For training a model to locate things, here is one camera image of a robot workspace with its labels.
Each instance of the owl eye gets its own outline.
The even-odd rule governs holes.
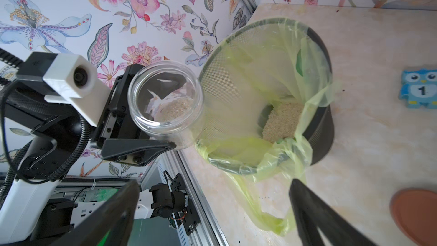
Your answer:
[[[410,73],[405,76],[405,80],[407,82],[416,82],[420,79],[420,74],[418,73]]]
[[[431,82],[437,81],[437,72],[429,72],[427,73],[427,79]]]

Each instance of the rice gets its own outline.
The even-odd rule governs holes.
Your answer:
[[[285,138],[293,138],[304,105],[283,103],[270,112],[263,130],[263,140],[271,143]]]
[[[165,123],[186,115],[192,107],[193,99],[184,97],[164,104],[154,117],[156,122]]]

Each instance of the yellow-green plastic bag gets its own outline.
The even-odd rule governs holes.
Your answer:
[[[317,107],[334,97],[328,60],[307,32],[308,26],[286,18],[246,25],[219,44],[199,77],[205,128],[197,151],[226,172],[252,221],[282,236],[295,227],[292,209],[284,218],[263,212],[255,183],[277,174],[288,187],[293,178],[305,179],[313,150],[303,133]],[[290,102],[305,105],[294,138],[263,140],[271,106]]]

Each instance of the number 1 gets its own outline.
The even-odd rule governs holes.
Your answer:
[[[425,95],[425,94],[426,94],[426,93],[425,93],[425,86],[421,87],[419,90],[422,91],[422,95]]]

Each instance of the blue flower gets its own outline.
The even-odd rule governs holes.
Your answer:
[[[23,26],[11,26],[0,21],[0,43],[19,42],[30,51],[38,46],[52,46],[59,52],[71,53],[64,47],[67,37],[84,35],[90,29],[91,14],[82,18],[68,17],[56,25],[45,25],[49,19],[30,0],[9,0],[4,8],[10,19]]]
[[[186,64],[191,64],[196,67],[201,67],[203,64],[206,63],[206,60],[208,59],[209,55],[212,53],[214,47],[211,45],[211,43],[208,40],[204,40],[200,42],[202,45],[202,56],[198,55],[197,53],[191,54],[185,59]]]

